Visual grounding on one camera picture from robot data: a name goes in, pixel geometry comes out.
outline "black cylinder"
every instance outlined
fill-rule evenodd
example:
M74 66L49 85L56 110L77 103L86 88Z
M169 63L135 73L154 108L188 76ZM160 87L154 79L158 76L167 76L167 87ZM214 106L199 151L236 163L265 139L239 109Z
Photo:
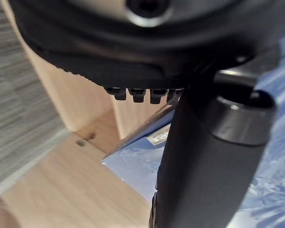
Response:
M221 92L179 101L158 171L157 228L225 228L252 181L275 103L264 92Z

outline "metal bolt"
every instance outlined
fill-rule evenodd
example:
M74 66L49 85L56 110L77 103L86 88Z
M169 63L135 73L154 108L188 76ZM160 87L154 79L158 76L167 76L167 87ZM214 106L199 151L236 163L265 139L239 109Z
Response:
M80 146L80 147L84 147L86 144L85 144L86 142L84 141L84 140L78 140L77 142L76 142L76 144L78 145L78 146Z

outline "wooden floor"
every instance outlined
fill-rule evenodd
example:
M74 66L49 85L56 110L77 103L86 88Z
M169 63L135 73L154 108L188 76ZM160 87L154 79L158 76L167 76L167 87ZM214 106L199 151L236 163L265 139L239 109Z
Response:
M2 198L23 228L146 228L150 203L71 135Z

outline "wooden panel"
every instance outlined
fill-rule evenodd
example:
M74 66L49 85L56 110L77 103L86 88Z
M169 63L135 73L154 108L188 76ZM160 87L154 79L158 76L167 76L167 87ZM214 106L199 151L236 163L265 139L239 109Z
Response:
M121 139L138 129L148 119L166 105L167 97L162 97L160 104L150 104L150 91L147 90L143 103L134 103L127 92L126 101L113 99L113 107Z
M66 127L75 132L112 108L104 89L82 76L66 73L37 56L23 41L8 0L1 0L6 14Z
M109 110L76 134L104 153L111 154L120 143L114 110Z
M72 135L2 195L23 228L147 228L151 204Z

